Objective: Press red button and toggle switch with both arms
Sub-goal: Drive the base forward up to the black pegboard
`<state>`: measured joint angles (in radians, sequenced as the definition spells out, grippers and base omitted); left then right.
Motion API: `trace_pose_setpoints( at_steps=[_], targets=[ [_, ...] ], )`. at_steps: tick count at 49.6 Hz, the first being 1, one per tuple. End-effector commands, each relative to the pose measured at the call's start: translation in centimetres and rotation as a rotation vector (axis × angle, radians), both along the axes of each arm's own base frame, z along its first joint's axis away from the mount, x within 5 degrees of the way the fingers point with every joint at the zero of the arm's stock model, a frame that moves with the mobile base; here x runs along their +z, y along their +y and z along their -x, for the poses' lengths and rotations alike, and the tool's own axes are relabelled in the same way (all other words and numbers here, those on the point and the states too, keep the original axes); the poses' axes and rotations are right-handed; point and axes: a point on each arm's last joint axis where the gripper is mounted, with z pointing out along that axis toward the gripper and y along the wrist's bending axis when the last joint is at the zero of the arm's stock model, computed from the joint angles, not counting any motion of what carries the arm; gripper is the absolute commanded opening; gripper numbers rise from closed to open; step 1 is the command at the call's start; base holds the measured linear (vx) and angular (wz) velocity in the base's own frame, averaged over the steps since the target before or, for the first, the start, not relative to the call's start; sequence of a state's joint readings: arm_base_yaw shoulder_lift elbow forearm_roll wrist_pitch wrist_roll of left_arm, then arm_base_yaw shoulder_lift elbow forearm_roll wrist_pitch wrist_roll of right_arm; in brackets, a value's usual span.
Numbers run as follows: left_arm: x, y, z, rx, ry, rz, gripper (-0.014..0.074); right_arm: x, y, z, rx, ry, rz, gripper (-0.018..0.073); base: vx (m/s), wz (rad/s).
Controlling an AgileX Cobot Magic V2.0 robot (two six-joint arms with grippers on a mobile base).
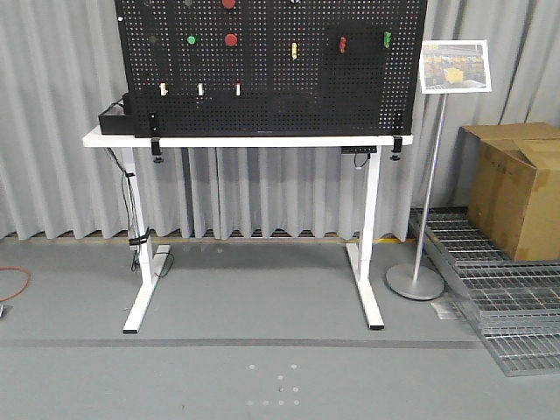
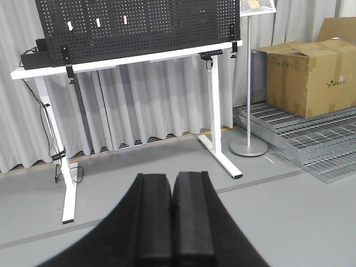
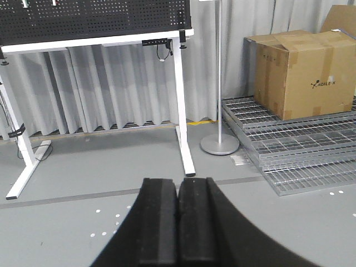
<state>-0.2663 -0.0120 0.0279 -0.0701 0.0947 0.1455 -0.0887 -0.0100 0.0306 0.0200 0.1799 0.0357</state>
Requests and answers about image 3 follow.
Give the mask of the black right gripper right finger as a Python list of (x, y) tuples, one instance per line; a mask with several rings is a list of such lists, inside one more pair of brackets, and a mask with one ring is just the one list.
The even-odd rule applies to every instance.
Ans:
[(179, 189), (180, 266), (314, 266), (247, 219), (208, 178)]

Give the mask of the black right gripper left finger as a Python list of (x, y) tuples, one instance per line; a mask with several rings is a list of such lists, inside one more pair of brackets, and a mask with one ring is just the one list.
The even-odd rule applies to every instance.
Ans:
[(131, 210), (92, 266), (176, 265), (175, 184), (145, 178)]

